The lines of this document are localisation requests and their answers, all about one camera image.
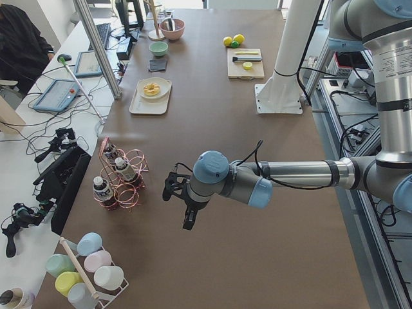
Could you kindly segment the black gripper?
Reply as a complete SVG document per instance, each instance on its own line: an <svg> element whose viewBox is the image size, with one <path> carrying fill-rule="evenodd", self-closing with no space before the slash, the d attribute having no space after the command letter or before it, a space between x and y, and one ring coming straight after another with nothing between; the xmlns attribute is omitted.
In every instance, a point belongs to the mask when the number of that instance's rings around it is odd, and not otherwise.
<svg viewBox="0 0 412 309"><path fill-rule="evenodd" d="M175 196L185 202L187 208L182 228L192 230L198 211L205 208L206 203L195 201L189 196L187 190L189 178L189 175L170 171L164 182L162 199L163 201L169 201L171 196Z"/></svg>

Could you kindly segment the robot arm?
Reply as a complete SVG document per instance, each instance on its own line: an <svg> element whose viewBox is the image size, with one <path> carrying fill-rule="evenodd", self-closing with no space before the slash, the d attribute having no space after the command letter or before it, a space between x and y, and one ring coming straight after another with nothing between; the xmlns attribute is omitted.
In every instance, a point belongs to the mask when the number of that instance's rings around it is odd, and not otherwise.
<svg viewBox="0 0 412 309"><path fill-rule="evenodd" d="M214 194L263 208L275 185L304 190L339 186L411 210L411 2L334 1L329 46L372 53L380 152L337 161L230 162L220 152L206 151L190 175L171 171L165 180L162 198L175 196L187 206L185 229L193 228L198 211Z"/></svg>

